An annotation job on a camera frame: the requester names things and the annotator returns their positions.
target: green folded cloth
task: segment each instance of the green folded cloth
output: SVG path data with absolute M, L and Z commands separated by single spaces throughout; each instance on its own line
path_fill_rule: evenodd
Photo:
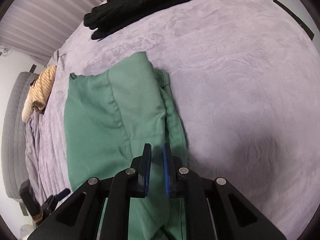
M 137 52 L 97 76 L 72 73 L 64 128 L 72 190 L 90 177 L 106 179 L 128 168 L 152 146 L 148 197 L 131 199 L 129 239 L 186 239 L 184 204 L 165 196 L 162 147 L 187 166 L 187 147 L 169 75 Z

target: silver bolt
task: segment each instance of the silver bolt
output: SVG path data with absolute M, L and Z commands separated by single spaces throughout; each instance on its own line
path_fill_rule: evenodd
M 134 168 L 127 168 L 125 170 L 125 173 L 128 174 L 128 175 L 132 175 L 132 174 L 136 173 L 136 170 Z
M 92 177 L 92 178 L 88 179 L 88 183 L 89 183 L 90 185 L 94 185 L 94 184 L 96 184 L 97 182 L 98 182 L 98 179 L 95 178 L 95 177 Z
M 179 172 L 181 174 L 187 174 L 189 172 L 189 170 L 187 168 L 185 168 L 185 167 L 182 167 L 182 168 L 179 169 Z
M 227 181 L 224 179 L 224 178 L 217 178 L 216 179 L 216 182 L 219 184 L 219 185 L 225 185 L 227 183 Z

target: yellow striped cloth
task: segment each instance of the yellow striped cloth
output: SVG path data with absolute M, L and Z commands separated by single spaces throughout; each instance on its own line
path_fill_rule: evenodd
M 56 65 L 47 67 L 29 88 L 22 110 L 22 121 L 27 122 L 33 111 L 42 112 L 46 107 L 56 77 Z

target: gray cushion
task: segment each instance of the gray cushion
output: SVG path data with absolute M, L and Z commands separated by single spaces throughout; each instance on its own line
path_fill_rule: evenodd
M 4 116 L 1 143 L 1 163 L 5 191 L 9 198 L 20 199 L 19 189 L 28 179 L 26 167 L 26 124 L 21 113 L 30 83 L 37 74 L 21 72 L 11 91 Z

